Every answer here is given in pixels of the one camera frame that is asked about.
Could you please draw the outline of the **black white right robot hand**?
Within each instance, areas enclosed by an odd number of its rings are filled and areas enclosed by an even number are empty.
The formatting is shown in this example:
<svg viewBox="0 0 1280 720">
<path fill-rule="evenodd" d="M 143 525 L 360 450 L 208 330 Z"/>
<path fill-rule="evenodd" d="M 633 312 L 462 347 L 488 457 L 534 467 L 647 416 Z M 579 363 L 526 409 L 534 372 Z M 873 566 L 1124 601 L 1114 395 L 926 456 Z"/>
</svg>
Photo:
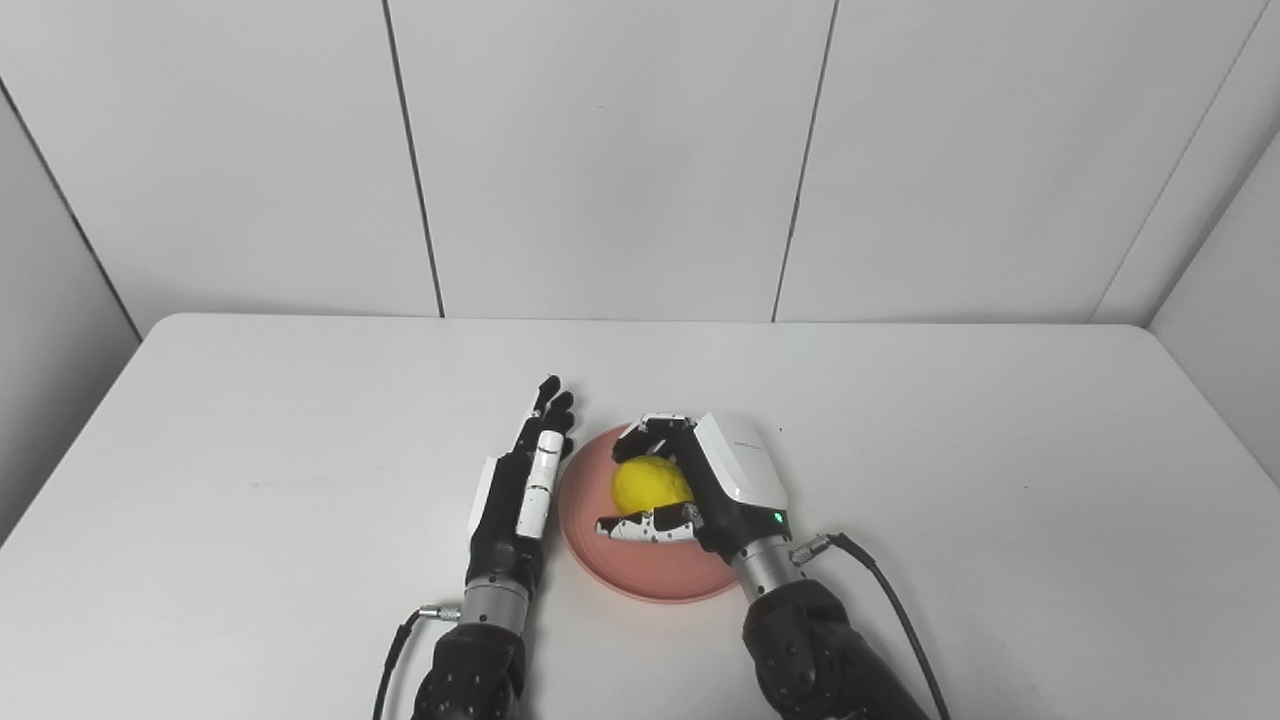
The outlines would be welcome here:
<svg viewBox="0 0 1280 720">
<path fill-rule="evenodd" d="M 696 541 L 742 580 L 778 585 L 799 579 L 788 557 L 788 496 L 750 421 L 724 413 L 698 419 L 650 413 L 620 436 L 611 456 L 617 464 L 646 456 L 672 461 L 692 497 L 600 518 L 599 536 L 648 544 Z"/>
</svg>

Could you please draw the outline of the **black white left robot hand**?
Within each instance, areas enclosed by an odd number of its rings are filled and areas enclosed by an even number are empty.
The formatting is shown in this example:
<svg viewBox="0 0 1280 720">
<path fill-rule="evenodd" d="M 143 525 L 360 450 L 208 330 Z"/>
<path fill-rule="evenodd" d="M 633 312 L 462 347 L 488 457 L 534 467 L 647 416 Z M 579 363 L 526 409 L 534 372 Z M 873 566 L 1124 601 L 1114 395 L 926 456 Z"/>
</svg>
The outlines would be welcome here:
<svg viewBox="0 0 1280 720">
<path fill-rule="evenodd" d="M 511 580 L 530 594 L 545 566 L 543 537 L 561 462 L 572 454 L 575 396 L 548 375 L 512 448 L 486 460 L 477 488 L 466 580 Z"/>
</svg>

